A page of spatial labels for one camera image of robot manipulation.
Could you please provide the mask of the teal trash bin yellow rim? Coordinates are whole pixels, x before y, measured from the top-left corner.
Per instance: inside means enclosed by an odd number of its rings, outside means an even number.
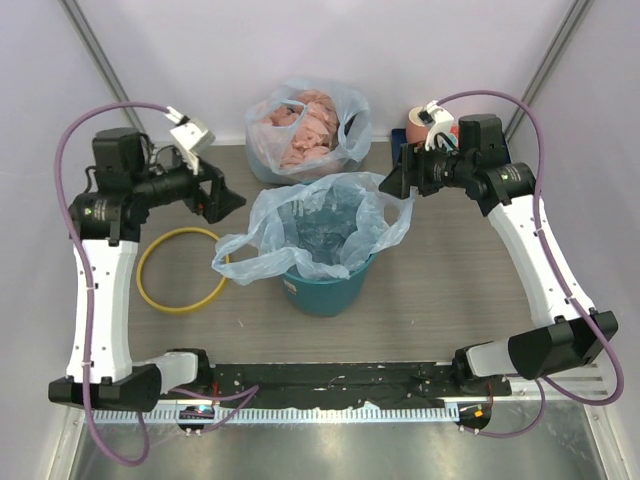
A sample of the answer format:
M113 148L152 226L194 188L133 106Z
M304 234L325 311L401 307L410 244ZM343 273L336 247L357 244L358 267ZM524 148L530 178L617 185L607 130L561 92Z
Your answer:
M294 307L305 314L335 317L355 302L375 259L375 254L370 255L348 279L304 279L293 268L281 276L285 296Z

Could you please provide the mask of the light blue plastic bag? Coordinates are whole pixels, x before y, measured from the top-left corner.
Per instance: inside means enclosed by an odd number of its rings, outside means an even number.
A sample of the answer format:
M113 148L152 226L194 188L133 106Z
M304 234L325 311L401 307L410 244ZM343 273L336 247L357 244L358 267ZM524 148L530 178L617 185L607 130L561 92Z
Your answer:
M212 269L239 285L291 270L306 280L346 280L375 254L401 243L415 195L379 190L384 177L340 173L259 193L244 234L216 245Z

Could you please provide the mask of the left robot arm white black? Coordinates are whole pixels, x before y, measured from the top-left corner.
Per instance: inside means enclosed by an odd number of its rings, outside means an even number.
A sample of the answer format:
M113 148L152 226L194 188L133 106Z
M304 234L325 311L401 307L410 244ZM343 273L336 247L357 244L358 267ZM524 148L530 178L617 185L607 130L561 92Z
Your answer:
M78 296L74 347L66 373L48 386L51 402L94 410L154 409L179 387L190 398L205 397L213 385L203 349L177 348L135 363L128 340L131 278L141 229L151 209L184 202L214 224L245 205L223 172L206 161L192 171L179 152L169 167L148 163L147 136L134 128L98 132L95 162L88 170L96 188L69 206Z

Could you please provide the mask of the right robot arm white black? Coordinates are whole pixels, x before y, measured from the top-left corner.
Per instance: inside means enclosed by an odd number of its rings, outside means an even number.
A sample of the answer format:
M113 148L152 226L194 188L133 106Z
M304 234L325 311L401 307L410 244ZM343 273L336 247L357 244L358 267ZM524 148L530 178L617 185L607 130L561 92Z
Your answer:
M448 138L452 124L458 140ZM536 179L524 163L512 163L501 120L494 114L445 116L423 142L404 144L382 192L406 199L459 188L476 202L503 241L523 285L533 329L506 340L464 347L455 353L451 380L472 395L488 377L533 380L592 363L602 342L618 330L613 312L600 311L578 285L548 227Z

